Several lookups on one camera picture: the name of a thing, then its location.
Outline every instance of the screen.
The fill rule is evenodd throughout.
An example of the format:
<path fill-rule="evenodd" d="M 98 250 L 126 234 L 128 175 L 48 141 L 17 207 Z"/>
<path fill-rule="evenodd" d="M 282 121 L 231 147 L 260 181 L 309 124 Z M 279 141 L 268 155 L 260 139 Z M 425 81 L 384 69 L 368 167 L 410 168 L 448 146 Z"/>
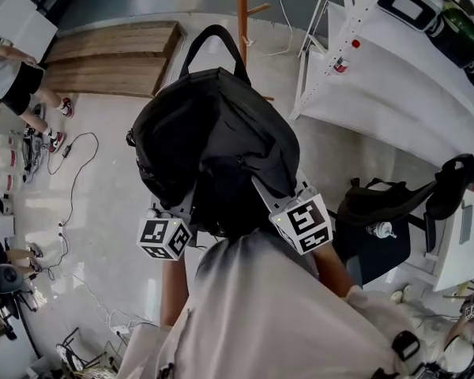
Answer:
<path fill-rule="evenodd" d="M 423 8 L 413 3 L 411 0 L 395 0 L 392 7 L 404 13 L 406 16 L 415 20 L 423 12 Z"/>

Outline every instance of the person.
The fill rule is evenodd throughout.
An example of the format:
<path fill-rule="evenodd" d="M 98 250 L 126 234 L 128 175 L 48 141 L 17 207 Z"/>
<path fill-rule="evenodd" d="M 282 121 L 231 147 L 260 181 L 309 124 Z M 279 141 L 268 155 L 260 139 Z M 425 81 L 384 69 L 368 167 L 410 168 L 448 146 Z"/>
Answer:
<path fill-rule="evenodd" d="M 49 151 L 55 153 L 61 147 L 65 134 L 54 131 L 36 117 L 28 107 L 31 94 L 47 107 L 59 110 L 67 118 L 73 117 L 73 105 L 69 98 L 61 99 L 42 83 L 43 71 L 36 67 L 32 56 L 0 43 L 0 102 L 10 108 L 31 127 L 49 138 Z"/>
<path fill-rule="evenodd" d="M 414 298 L 412 287 L 392 294 L 392 300 L 408 316 L 415 334 L 425 345 L 426 362 L 447 373 L 465 373 L 474 366 L 474 324 L 465 317 L 440 315 Z"/>
<path fill-rule="evenodd" d="M 17 265 L 19 270 L 25 275 L 42 271 L 42 268 L 36 262 L 36 258 L 42 257 L 42 250 L 35 243 L 30 243 L 26 250 L 5 250 L 0 243 L 0 264 L 7 264 L 18 260 L 28 260 L 30 263 L 28 267 Z"/>
<path fill-rule="evenodd" d="M 184 256 L 163 261 L 160 323 L 134 328 L 118 379 L 388 377 L 404 368 L 393 341 L 412 331 L 331 244 L 300 256 L 273 227 L 207 250 L 191 291 Z"/>

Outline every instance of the orange pole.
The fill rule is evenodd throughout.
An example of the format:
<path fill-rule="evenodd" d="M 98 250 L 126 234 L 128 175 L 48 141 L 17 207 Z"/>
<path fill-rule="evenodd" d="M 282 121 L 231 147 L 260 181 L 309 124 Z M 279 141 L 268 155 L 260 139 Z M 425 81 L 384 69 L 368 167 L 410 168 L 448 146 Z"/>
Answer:
<path fill-rule="evenodd" d="M 247 0 L 237 0 L 237 18 L 239 19 L 239 50 L 244 65 L 247 62 Z"/>

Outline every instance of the sneaker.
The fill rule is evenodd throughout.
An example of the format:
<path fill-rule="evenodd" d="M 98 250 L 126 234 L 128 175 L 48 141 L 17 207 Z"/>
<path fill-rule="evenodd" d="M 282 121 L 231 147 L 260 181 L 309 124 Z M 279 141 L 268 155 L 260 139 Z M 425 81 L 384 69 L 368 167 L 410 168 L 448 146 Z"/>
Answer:
<path fill-rule="evenodd" d="M 60 110 L 62 114 L 64 114 L 67 118 L 73 117 L 73 105 L 72 100 L 68 97 L 65 97 L 63 100 L 63 107 Z"/>
<path fill-rule="evenodd" d="M 50 137 L 51 141 L 49 144 L 49 153 L 56 153 L 63 144 L 65 140 L 65 134 L 62 132 L 57 132 L 55 137 Z"/>
<path fill-rule="evenodd" d="M 34 258 L 42 258 L 43 257 L 42 250 L 35 243 L 30 243 L 30 246 L 27 247 L 27 250 L 31 251 L 33 253 Z"/>
<path fill-rule="evenodd" d="M 30 258 L 30 267 L 33 269 L 34 273 L 42 272 L 42 267 L 35 261 L 33 258 Z"/>

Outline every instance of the black backpack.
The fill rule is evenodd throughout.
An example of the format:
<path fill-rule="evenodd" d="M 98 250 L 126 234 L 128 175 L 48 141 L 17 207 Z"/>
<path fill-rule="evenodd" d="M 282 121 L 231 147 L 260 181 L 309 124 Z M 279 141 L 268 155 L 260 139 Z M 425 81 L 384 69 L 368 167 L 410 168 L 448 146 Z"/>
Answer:
<path fill-rule="evenodd" d="M 235 72 L 190 73 L 210 37 L 222 39 Z M 251 88 L 228 31 L 207 27 L 191 44 L 179 79 L 161 90 L 135 120 L 126 140 L 136 148 L 142 181 L 165 209 L 194 194 L 192 223 L 239 237 L 268 223 L 254 175 L 278 198 L 294 195 L 299 142 L 290 126 Z"/>

